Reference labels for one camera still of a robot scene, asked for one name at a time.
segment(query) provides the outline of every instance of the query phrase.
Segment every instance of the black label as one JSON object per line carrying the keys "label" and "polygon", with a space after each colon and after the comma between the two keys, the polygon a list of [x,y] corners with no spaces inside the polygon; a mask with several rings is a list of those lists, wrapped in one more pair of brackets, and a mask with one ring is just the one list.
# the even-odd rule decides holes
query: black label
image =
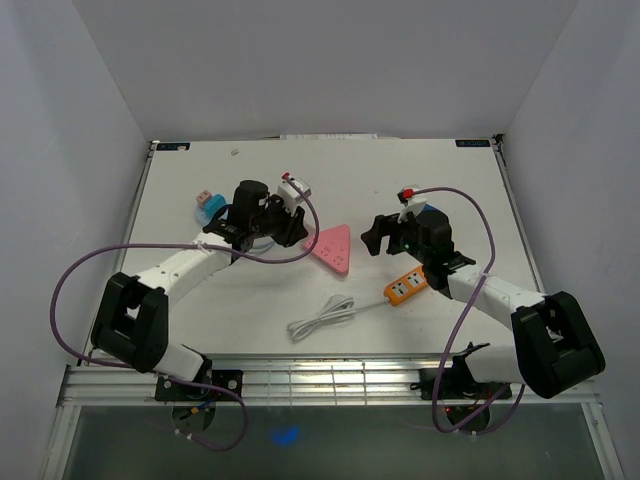
{"label": "black label", "polygon": [[174,152],[177,150],[189,150],[190,143],[159,143],[156,146],[158,152]]}
{"label": "black label", "polygon": [[489,140],[456,140],[456,147],[491,147]]}

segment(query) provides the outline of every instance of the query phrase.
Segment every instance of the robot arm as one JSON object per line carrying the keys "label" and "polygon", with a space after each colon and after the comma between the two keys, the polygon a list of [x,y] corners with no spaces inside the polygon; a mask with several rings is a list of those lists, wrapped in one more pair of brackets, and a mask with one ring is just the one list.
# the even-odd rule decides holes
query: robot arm
{"label": "robot arm", "polygon": [[239,258],[234,252],[249,251],[255,239],[269,236],[290,247],[307,236],[299,206],[303,198],[292,184],[305,196],[311,191],[300,179],[287,180],[275,195],[260,182],[242,181],[233,203],[202,229],[191,242],[193,248],[137,275],[113,275],[91,331],[92,344],[142,373],[202,380],[210,361],[171,341],[169,311],[210,275],[233,264]]}
{"label": "robot arm", "polygon": [[404,210],[378,215],[362,234],[369,253],[378,255],[388,236],[388,254],[409,253],[422,263],[434,290],[464,303],[486,276],[474,307],[514,335],[515,348],[485,344],[453,356],[449,373],[461,390],[465,383],[526,383],[551,398],[604,370],[604,356],[573,296],[542,295],[485,275],[474,260],[455,251],[449,218],[428,205],[424,194],[413,195],[407,187],[398,198]]}

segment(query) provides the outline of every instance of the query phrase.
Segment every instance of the metal frame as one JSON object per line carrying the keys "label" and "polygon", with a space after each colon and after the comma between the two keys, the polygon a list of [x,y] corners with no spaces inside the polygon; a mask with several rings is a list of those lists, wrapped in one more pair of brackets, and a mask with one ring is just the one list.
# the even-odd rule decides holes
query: metal frame
{"label": "metal frame", "polygon": [[[127,241],[136,220],[145,181],[158,141],[150,142],[145,168],[138,184],[129,220],[123,234]],[[525,247],[531,273],[539,291],[544,291],[531,247],[516,207],[507,176],[504,158],[498,144],[492,140],[496,162]],[[124,262],[124,252],[114,262],[114,271]],[[102,357],[101,352],[92,352]],[[403,355],[375,358],[304,358],[275,356],[212,356],[215,368],[244,371],[243,399],[248,406],[368,406],[425,405],[419,393],[409,386],[418,381],[420,368],[437,367],[438,356]],[[133,370],[78,366],[67,369],[58,401],[57,415],[42,469],[42,478],[61,478],[67,464],[82,406],[165,406],[153,400],[157,378]],[[464,403],[447,401],[447,403]],[[496,403],[511,403],[498,400]],[[624,478],[604,422],[594,382],[584,382],[552,400],[544,400],[529,389],[522,403],[581,404],[585,420],[600,460],[605,478]],[[219,403],[220,406],[237,406]]]}

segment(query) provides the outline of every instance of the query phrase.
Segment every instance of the pink block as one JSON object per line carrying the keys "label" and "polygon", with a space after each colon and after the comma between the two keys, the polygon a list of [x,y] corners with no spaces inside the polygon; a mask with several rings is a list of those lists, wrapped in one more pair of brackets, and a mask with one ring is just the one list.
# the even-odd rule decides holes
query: pink block
{"label": "pink block", "polygon": [[[313,236],[307,239],[304,248],[309,248],[312,242]],[[320,232],[318,243],[311,253],[334,272],[339,275],[347,275],[349,273],[350,249],[351,230],[349,225],[338,225]]]}

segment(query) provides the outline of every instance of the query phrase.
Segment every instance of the white table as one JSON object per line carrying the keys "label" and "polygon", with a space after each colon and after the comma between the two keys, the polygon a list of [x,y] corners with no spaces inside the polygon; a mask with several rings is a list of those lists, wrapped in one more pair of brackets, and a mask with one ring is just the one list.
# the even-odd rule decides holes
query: white table
{"label": "white table", "polygon": [[[130,240],[191,241],[200,230],[194,207],[195,196],[202,190],[222,193],[230,201],[241,180],[255,179],[275,191],[285,171],[311,185],[321,229],[343,223],[351,227],[349,275],[338,277],[313,257],[288,265],[240,260],[203,282],[172,309],[174,340],[218,354],[406,357],[441,352],[462,305],[431,290],[398,308],[383,305],[359,314],[347,325],[321,329],[299,344],[294,345],[285,331],[287,323],[315,313],[335,293],[354,296],[356,306],[382,299],[388,283],[417,265],[405,254],[370,257],[360,241],[375,215],[400,210],[395,194],[408,184],[451,186],[472,195],[494,232],[493,273],[535,289],[492,149],[458,148],[453,140],[195,142],[187,151],[156,151]],[[449,216],[456,247],[484,264],[488,241],[474,208],[451,193],[432,194],[430,203]],[[292,256],[300,248],[275,247],[265,255]],[[139,272],[173,253],[130,251],[123,270]],[[508,344],[513,337],[484,314],[472,312],[454,350],[469,341]]]}

